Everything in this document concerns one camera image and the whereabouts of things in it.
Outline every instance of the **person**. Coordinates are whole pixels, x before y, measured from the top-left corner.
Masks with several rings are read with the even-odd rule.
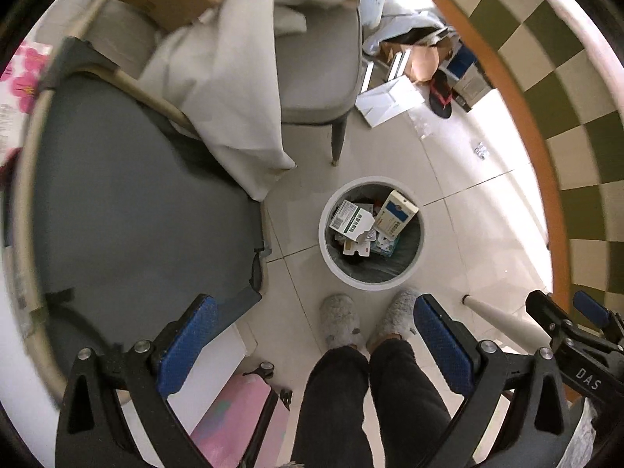
[[[370,337],[370,362],[353,300],[344,294],[321,305],[327,352],[308,378],[291,460],[305,468],[372,468],[362,430],[364,396],[375,404],[386,468],[414,468],[450,423],[449,412],[414,358],[407,339],[416,332],[414,303],[420,294],[400,292]]]

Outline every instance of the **orange border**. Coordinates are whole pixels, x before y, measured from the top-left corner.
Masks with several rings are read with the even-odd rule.
[[[559,196],[555,170],[546,142],[540,133],[530,108],[516,81],[498,54],[475,30],[472,23],[452,0],[433,0],[448,22],[458,31],[462,40],[476,54],[486,74],[497,87],[507,104],[528,153],[542,195],[553,272],[553,299],[564,310],[570,311],[570,254],[564,211]]]

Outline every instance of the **flip-flop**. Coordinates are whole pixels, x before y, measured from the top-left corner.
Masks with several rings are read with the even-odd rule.
[[[439,117],[447,120],[452,113],[450,101],[453,99],[446,74],[436,70],[429,83],[429,105]]]

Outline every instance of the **trash can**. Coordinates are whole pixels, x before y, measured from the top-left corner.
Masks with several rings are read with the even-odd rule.
[[[389,257],[372,252],[368,257],[344,255],[340,242],[335,238],[337,232],[330,228],[330,222],[343,200],[383,203],[392,190],[399,191],[419,206],[414,194],[404,184],[382,176],[367,176],[344,185],[323,209],[318,227],[321,254],[332,273],[347,285],[367,291],[397,287],[414,273],[422,259],[425,224],[420,209],[401,231],[395,250]]]

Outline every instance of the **pink suitcase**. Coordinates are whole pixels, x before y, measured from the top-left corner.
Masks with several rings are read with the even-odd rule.
[[[272,367],[263,362],[253,373],[230,378],[191,433],[214,468],[275,468],[292,392],[278,394],[264,381]]]

